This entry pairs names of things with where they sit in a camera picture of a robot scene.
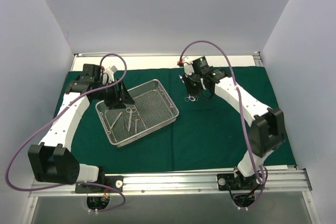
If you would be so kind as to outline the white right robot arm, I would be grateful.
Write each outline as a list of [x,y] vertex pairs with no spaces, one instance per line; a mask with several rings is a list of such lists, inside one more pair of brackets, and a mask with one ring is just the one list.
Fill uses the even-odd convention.
[[283,111],[258,101],[238,84],[232,71],[215,69],[205,57],[185,57],[177,64],[184,70],[180,78],[188,94],[197,96],[207,90],[211,96],[226,101],[240,115],[247,151],[236,166],[235,186],[246,188],[251,184],[252,176],[264,181],[264,161],[286,140]]

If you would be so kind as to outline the steel wire mesh tray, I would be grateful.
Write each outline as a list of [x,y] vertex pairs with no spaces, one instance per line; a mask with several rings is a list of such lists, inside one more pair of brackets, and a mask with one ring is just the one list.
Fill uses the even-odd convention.
[[[126,105],[126,108],[135,107],[137,109],[132,116],[129,132],[129,114],[126,113],[126,108],[109,110],[103,101],[96,104],[96,111],[107,138],[110,144],[115,147],[122,147],[145,137],[173,123],[179,115],[178,108],[158,79],[150,80],[130,89],[129,94],[135,104]],[[110,130],[110,125],[120,112],[123,115]],[[134,133],[135,119],[139,119],[137,134]]]

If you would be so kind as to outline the dark green surgical cloth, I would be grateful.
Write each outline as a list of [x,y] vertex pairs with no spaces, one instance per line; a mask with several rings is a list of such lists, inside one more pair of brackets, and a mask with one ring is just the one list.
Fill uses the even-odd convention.
[[232,168],[247,147],[238,112],[219,97],[186,102],[182,70],[130,70],[125,86],[133,88],[158,79],[179,110],[175,122],[123,147],[112,146],[95,105],[84,113],[71,151],[78,162],[99,165],[107,173],[155,173]]

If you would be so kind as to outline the steel surgical scissors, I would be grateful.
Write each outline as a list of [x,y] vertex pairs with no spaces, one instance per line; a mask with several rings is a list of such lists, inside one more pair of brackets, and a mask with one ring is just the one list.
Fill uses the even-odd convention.
[[197,102],[198,101],[198,97],[197,96],[193,96],[193,95],[188,95],[184,98],[185,102]]

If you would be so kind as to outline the steel surgical forceps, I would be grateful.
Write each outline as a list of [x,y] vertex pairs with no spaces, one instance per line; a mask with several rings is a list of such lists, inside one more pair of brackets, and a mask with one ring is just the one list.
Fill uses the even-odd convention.
[[129,119],[128,119],[128,132],[131,129],[131,123],[132,123],[132,116],[133,114],[136,113],[136,108],[135,107],[128,107],[126,108],[126,113],[129,114]]

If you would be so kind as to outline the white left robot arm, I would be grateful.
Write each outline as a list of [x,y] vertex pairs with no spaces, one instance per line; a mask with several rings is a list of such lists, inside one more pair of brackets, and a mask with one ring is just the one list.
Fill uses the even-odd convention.
[[124,109],[134,104],[124,82],[116,79],[115,66],[85,64],[82,73],[68,83],[62,105],[47,134],[39,144],[28,149],[28,158],[38,182],[72,185],[87,183],[94,192],[105,188],[102,167],[81,164],[71,153],[79,122],[93,100],[100,100],[110,109]]

